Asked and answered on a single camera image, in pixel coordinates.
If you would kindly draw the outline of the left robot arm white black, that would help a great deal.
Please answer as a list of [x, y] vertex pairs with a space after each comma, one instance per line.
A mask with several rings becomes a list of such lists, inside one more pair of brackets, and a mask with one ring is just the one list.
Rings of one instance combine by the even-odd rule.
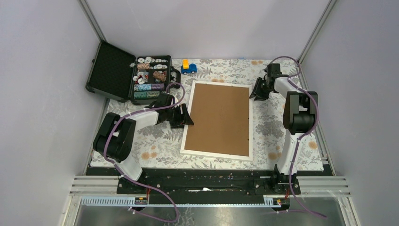
[[172, 129], [194, 125], [187, 105], [176, 101], [173, 95], [162, 92], [142, 110], [124, 116], [107, 113], [93, 141], [94, 151], [110, 162], [124, 178], [129, 179], [128, 188], [136, 194], [145, 190], [146, 181], [140, 177], [142, 167], [131, 154], [135, 133], [165, 121], [169, 122]]

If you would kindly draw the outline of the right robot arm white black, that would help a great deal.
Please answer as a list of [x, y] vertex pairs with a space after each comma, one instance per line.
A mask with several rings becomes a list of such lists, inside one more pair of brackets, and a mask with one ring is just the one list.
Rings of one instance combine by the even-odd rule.
[[302, 140], [315, 130], [319, 122], [318, 94], [295, 85], [283, 74], [277, 63], [268, 64], [266, 75], [257, 78], [250, 99], [264, 101], [271, 93], [285, 98], [283, 126], [286, 136], [282, 155], [275, 164], [269, 179], [263, 184], [255, 182], [256, 189], [264, 187], [271, 194], [290, 194], [297, 176], [297, 158], [303, 146]]

